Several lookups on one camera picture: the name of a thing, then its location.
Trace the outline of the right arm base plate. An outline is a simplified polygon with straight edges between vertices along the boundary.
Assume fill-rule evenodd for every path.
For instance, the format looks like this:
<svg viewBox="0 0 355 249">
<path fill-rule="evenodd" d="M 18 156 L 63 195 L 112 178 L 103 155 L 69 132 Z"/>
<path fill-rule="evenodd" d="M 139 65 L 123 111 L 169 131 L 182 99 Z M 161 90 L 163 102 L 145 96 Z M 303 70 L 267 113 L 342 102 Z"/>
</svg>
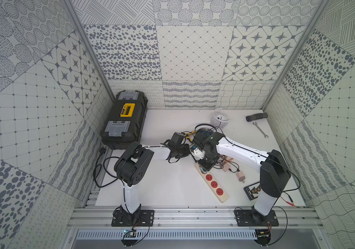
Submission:
<svg viewBox="0 0 355 249">
<path fill-rule="evenodd" d="M 256 210 L 244 210 L 236 208 L 234 210 L 237 226 L 239 227 L 272 227 L 279 226 L 279 222 L 274 210 L 271 210 L 268 215 L 263 216 Z"/>
</svg>

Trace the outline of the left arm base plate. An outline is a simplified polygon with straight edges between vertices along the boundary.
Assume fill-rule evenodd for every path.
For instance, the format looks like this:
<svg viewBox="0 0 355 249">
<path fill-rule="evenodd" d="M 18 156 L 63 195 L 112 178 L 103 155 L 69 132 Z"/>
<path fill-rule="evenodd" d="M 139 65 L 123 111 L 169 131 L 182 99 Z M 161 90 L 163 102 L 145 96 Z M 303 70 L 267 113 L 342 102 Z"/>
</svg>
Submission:
<svg viewBox="0 0 355 249">
<path fill-rule="evenodd" d="M 154 210 L 137 210 L 129 214 L 119 207 L 113 212 L 112 227 L 152 227 L 154 214 Z"/>
</svg>

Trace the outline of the beige red power strip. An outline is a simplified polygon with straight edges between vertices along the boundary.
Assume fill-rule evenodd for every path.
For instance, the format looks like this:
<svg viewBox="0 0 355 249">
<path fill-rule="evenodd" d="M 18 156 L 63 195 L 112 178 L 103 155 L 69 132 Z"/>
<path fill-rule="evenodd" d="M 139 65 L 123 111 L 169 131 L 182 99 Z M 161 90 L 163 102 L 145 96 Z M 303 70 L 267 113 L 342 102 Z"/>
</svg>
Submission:
<svg viewBox="0 0 355 249">
<path fill-rule="evenodd" d="M 229 196 L 220 185 L 218 180 L 209 172 L 202 174 L 200 171 L 200 165 L 195 163 L 195 169 L 199 172 L 200 176 L 203 178 L 205 183 L 209 186 L 212 193 L 216 196 L 220 203 L 224 203 L 228 200 Z"/>
</svg>

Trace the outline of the light pink USB charger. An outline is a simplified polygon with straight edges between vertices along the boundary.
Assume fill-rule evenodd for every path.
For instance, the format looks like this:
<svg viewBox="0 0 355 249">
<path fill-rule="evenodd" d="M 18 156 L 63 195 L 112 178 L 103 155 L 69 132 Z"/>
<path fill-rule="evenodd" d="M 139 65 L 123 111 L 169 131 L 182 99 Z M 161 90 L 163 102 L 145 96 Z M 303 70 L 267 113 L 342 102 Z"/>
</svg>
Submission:
<svg viewBox="0 0 355 249">
<path fill-rule="evenodd" d="M 244 173 L 242 171 L 238 171 L 236 173 L 236 176 L 238 178 L 238 181 L 243 182 L 243 183 L 245 182 L 246 176 L 244 175 Z"/>
</svg>

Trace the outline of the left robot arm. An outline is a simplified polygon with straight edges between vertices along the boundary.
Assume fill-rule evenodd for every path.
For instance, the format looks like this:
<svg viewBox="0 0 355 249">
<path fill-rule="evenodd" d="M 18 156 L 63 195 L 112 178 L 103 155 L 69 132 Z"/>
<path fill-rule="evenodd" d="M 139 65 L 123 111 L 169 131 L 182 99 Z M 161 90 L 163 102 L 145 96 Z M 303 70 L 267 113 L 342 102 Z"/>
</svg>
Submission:
<svg viewBox="0 0 355 249">
<path fill-rule="evenodd" d="M 190 146 L 186 143 L 187 135 L 174 133 L 172 138 L 155 146 L 144 146 L 137 141 L 132 142 L 114 165 L 117 178 L 122 181 L 122 212 L 138 216 L 141 204 L 139 201 L 139 182 L 152 160 L 166 160 L 173 164 L 190 155 Z"/>
</svg>

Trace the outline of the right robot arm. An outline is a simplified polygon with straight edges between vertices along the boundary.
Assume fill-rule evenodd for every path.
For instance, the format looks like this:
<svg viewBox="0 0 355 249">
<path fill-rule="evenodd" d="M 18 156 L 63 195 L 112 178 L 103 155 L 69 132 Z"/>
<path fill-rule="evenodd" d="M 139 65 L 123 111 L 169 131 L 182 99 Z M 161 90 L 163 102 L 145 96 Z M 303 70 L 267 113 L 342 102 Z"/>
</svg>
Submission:
<svg viewBox="0 0 355 249">
<path fill-rule="evenodd" d="M 281 152 L 250 148 L 219 132 L 197 132 L 193 143 L 201 151 L 198 165 L 204 173 L 210 171 L 222 155 L 242 162 L 259 173 L 260 193 L 252 206 L 252 213 L 262 218 L 270 214 L 292 175 Z"/>
</svg>

